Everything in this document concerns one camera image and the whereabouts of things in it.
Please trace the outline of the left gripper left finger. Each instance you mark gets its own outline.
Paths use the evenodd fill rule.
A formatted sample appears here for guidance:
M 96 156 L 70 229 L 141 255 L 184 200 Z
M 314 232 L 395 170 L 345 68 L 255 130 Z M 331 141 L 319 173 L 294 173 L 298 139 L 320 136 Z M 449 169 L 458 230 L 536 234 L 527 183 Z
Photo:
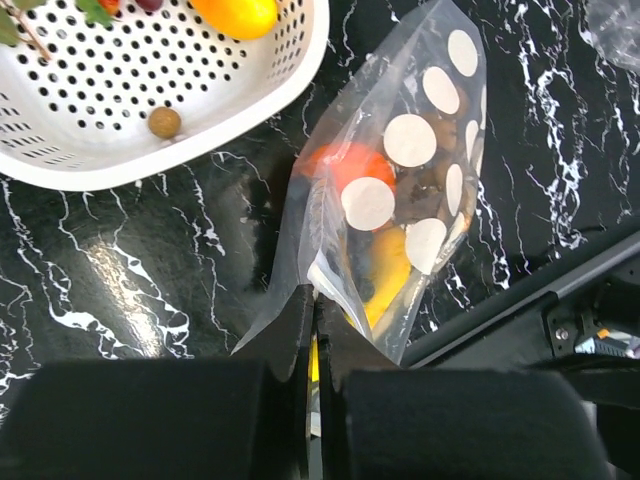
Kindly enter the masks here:
M 238 352 L 42 367 L 1 430 L 5 479 L 305 479 L 314 299 Z

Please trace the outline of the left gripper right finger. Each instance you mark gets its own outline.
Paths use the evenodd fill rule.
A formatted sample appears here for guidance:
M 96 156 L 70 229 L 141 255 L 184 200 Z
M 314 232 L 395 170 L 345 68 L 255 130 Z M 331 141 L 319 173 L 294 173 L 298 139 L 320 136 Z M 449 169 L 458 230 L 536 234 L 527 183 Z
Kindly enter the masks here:
M 315 306 L 328 479 L 608 479 L 577 392 L 545 371 L 402 370 Z

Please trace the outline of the yellow banana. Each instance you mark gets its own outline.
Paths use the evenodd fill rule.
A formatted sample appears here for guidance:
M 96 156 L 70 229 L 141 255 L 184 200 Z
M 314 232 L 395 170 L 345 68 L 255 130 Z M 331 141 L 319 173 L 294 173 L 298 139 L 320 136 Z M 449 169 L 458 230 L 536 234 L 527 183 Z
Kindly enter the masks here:
M 402 227 L 376 232 L 347 230 L 351 273 L 371 330 L 410 277 L 405 238 Z

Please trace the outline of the clear dotted zip bag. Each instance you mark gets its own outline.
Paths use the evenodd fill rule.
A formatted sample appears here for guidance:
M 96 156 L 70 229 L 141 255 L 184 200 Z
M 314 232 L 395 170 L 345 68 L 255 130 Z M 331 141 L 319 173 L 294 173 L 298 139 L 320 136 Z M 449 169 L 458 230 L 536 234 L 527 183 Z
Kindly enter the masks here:
M 462 182 L 471 186 L 475 214 L 482 169 L 487 110 L 487 67 L 480 33 L 470 18 L 451 1 L 426 2 L 394 27 L 372 56 L 326 109 L 305 147 L 295 160 L 287 187 L 271 280 L 266 297 L 248 330 L 254 337 L 283 310 L 292 292 L 310 285 L 297 264 L 302 221 L 301 207 L 313 179 L 334 182 L 328 164 L 312 178 L 300 166 L 323 145 L 361 143 L 377 150 L 396 168 L 425 165 L 436 150 L 433 129 L 421 118 L 439 110 L 455 114 L 460 105 L 455 86 L 469 96 L 467 115 L 458 122 L 467 173 L 454 164 L 446 177 L 448 204 L 458 212 Z M 347 322 L 393 361 L 403 355 L 425 288 L 446 265 L 467 231 L 463 215 L 444 223 L 429 217 L 410 225 L 394 222 L 396 191 L 381 180 L 363 177 L 339 194 L 349 226 L 376 232 L 389 227 L 405 231 L 410 277 L 374 330 L 364 305 L 354 308 L 336 302 Z

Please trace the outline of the orange fruit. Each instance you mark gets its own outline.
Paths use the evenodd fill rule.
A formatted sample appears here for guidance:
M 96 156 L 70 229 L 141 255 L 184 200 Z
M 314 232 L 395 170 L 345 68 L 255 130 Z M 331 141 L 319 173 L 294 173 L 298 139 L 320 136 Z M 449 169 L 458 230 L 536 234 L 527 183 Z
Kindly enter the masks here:
M 373 177 L 396 191 L 395 174 L 391 164 L 377 150 L 361 143 L 323 145 L 300 166 L 300 173 L 312 178 L 318 169 L 328 164 L 339 194 L 354 180 Z

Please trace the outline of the purple red grape bunch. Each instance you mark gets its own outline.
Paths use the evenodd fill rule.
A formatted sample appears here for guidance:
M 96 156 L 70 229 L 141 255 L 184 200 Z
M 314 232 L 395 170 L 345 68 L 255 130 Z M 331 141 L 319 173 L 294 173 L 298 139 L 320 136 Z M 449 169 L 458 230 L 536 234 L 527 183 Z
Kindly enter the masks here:
M 135 0 L 136 5 L 144 12 L 153 13 L 160 10 L 163 0 Z

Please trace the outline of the dark blue grape bunch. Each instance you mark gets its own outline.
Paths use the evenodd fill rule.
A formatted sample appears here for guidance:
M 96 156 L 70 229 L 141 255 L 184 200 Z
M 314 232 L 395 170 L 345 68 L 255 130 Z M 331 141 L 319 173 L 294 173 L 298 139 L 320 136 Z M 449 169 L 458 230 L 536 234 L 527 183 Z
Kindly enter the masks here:
M 348 225 L 332 180 L 311 180 L 305 194 L 297 247 L 301 278 L 330 299 L 359 308 L 374 293 L 373 234 Z

